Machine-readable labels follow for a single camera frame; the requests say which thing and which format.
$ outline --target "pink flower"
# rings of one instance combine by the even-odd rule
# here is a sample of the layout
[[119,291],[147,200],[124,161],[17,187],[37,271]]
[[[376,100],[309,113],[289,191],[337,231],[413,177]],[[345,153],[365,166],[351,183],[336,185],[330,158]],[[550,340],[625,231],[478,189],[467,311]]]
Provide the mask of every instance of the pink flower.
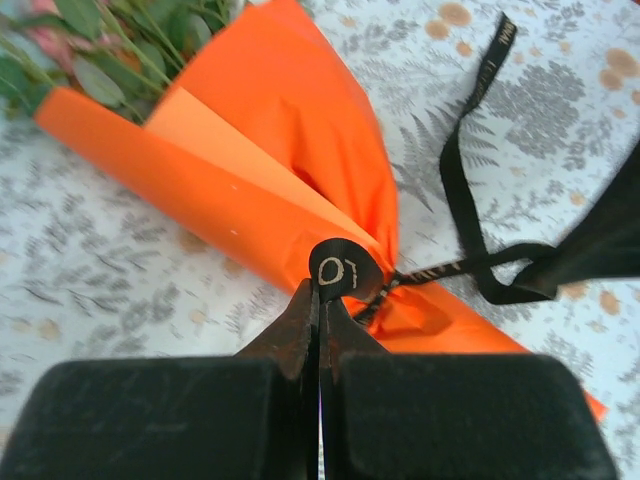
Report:
[[[39,15],[43,13],[53,13],[59,15],[58,8],[54,0],[31,0],[30,14]],[[95,43],[73,35],[68,35],[58,30],[47,27],[32,28],[28,32],[29,37],[38,44],[40,49],[52,58],[60,68],[67,73],[73,72],[74,50],[89,51],[96,47],[105,47],[119,44],[117,35],[103,34]]]

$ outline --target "orange paper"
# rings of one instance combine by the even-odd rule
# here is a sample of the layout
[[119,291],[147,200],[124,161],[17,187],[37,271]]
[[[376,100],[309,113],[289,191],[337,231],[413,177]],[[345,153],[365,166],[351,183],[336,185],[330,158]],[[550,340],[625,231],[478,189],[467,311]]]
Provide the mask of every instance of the orange paper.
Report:
[[[36,121],[289,293],[328,238],[353,240],[394,270],[397,192],[376,117],[295,0],[247,7],[144,127],[66,88],[52,92]],[[525,351],[437,284],[394,290],[370,332],[394,352]],[[589,403],[601,417],[605,408]]]

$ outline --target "white tablecloth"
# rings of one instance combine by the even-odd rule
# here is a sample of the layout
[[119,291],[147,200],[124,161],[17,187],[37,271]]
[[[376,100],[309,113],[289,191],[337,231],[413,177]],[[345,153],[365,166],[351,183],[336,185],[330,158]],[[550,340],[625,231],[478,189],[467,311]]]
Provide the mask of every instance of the white tablecloth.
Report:
[[[640,7],[629,0],[306,3],[380,119],[401,192],[401,269],[460,255],[437,156],[501,11],[516,44],[462,136],[490,245],[556,242],[640,132]],[[0,128],[0,450],[51,365],[232,354],[286,305],[33,124]],[[468,278],[446,286],[564,361],[610,407],[610,449],[626,479],[640,478],[640,283],[508,307]]]

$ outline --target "flower bouquet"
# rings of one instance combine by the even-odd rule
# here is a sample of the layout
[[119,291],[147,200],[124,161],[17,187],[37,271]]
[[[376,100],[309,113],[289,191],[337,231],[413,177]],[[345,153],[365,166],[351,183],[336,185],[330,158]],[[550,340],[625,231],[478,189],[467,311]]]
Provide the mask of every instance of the flower bouquet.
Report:
[[[372,298],[345,303],[356,318],[369,313],[360,318],[391,351],[525,351],[444,288],[420,285],[462,272],[463,262],[420,272],[413,283],[396,274],[397,191],[376,117],[296,0],[248,6],[230,24],[226,0],[32,4],[40,5],[36,13],[5,23],[38,42],[58,68],[38,67],[0,36],[0,95],[10,114],[32,115],[289,293],[309,277],[317,245],[339,238],[362,247],[387,287],[375,292],[374,309]],[[503,18],[498,53],[506,56],[514,33]],[[483,60],[465,113],[489,86],[482,72],[495,76],[500,62]],[[590,404],[597,416],[604,412]]]

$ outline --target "eucalyptus leaf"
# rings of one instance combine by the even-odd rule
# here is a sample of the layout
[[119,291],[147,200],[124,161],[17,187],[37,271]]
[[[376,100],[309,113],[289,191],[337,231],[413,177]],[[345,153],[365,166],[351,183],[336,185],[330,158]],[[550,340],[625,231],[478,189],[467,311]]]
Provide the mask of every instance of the eucalyptus leaf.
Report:
[[82,34],[78,30],[69,25],[69,23],[65,22],[63,18],[53,13],[31,15],[28,17],[13,20],[11,22],[11,28],[18,31],[38,27],[47,27],[54,30],[63,31],[70,35],[82,36]]
[[5,15],[4,13],[0,13],[0,30],[2,31],[6,31],[8,29],[11,28],[11,25],[13,23],[13,19],[7,15]]
[[22,65],[9,57],[0,57],[0,95],[11,100],[19,98],[29,85]]
[[195,48],[196,50],[200,50],[211,40],[211,30],[209,30],[207,22],[198,15],[191,15],[189,17],[189,24],[194,34]]
[[131,2],[129,0],[111,0],[109,2],[109,6],[127,15],[133,14],[133,7],[131,6]]
[[169,20],[168,37],[169,41],[180,52],[187,46],[189,35],[189,10],[185,5],[180,7],[175,15]]
[[118,84],[83,57],[76,57],[73,61],[73,73],[87,95],[96,102],[108,107],[117,107],[125,96]]
[[114,109],[114,112],[116,112],[122,118],[129,120],[130,122],[134,121],[133,112],[131,112],[131,110],[129,110],[127,107],[118,107]]
[[[144,54],[145,57],[147,57],[149,60],[151,60],[151,62],[153,62],[153,64],[156,66],[158,70],[160,70],[162,73],[167,72],[167,68],[164,63],[164,58],[162,57],[162,53],[160,53],[160,50],[158,50],[158,48],[155,45],[149,42],[136,42],[136,46],[140,49],[140,51]],[[152,68],[149,68],[144,63],[142,64],[142,71],[149,79],[151,79],[151,81],[156,83],[162,83],[163,79],[158,74],[158,72],[156,72]]]
[[[178,7],[183,5],[185,0],[154,0],[152,3],[142,4],[140,8],[145,9],[146,14],[157,24],[163,24],[165,20],[176,11]],[[154,31],[151,21],[147,18],[143,11],[134,13],[133,18],[140,26],[147,30]]]
[[137,99],[132,102],[132,105],[136,108],[138,113],[142,115],[143,118],[149,118],[153,110],[155,109],[154,102],[150,102],[148,100]]
[[53,0],[62,18],[84,37],[100,36],[100,9],[97,0]]
[[133,98],[142,87],[140,78],[132,73],[129,70],[131,67],[125,66],[121,60],[105,52],[93,53],[89,56],[89,60],[116,82],[128,98]]
[[18,99],[11,99],[4,107],[4,116],[7,120],[15,120],[22,113],[22,102]]
[[30,85],[25,91],[23,95],[23,104],[24,111],[30,117],[33,117],[38,108],[44,101],[44,99],[49,95],[49,92],[53,90],[53,86],[45,85],[43,83],[39,83],[36,85]]
[[229,12],[222,11],[220,7],[221,5],[215,0],[205,2],[204,4],[205,11],[201,13],[202,18],[204,18],[204,21],[207,22],[209,29],[213,33],[217,33],[225,27],[225,23],[223,22],[222,19],[229,18]]

